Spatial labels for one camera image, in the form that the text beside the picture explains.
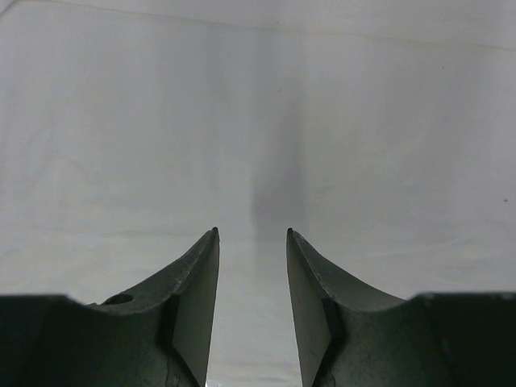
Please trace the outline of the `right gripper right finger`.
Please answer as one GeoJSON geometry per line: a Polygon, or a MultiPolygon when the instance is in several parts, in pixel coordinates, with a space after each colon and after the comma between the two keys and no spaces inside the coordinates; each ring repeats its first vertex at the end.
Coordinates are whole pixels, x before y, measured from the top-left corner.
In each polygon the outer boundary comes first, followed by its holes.
{"type": "Polygon", "coordinates": [[[294,230],[286,259],[304,386],[514,385],[514,293],[397,298],[294,230]]]}

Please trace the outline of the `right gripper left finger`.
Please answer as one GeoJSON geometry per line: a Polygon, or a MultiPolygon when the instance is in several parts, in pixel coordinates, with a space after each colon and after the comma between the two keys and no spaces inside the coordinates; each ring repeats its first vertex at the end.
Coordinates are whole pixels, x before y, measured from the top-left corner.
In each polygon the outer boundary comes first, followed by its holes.
{"type": "Polygon", "coordinates": [[[65,295],[1,298],[4,386],[203,386],[219,234],[101,304],[65,295]]]}

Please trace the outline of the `white t shirt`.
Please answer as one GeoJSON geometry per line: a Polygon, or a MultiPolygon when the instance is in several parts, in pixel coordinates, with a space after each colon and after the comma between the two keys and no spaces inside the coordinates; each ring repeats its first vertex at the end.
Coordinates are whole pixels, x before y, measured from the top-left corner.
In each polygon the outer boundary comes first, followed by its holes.
{"type": "Polygon", "coordinates": [[[211,386],[301,383],[289,228],[514,291],[514,2],[2,2],[1,291],[102,302],[212,227],[211,386]]]}

